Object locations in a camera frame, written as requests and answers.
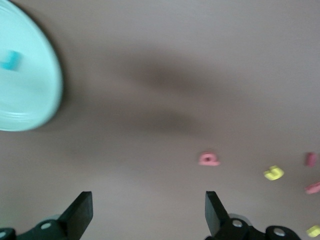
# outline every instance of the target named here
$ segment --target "light blue plate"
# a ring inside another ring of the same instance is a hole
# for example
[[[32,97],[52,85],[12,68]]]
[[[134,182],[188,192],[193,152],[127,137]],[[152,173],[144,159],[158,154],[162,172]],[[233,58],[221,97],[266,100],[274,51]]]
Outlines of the light blue plate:
[[[62,70],[46,36],[21,9],[0,0],[0,130],[43,125],[62,91]]]

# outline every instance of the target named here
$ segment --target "plate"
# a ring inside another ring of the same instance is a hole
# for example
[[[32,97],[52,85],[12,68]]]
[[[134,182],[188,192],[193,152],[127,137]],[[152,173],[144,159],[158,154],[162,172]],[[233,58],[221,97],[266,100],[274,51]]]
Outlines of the plate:
[[[20,8],[0,0],[0,130],[43,125],[62,92],[61,66],[45,34]]]

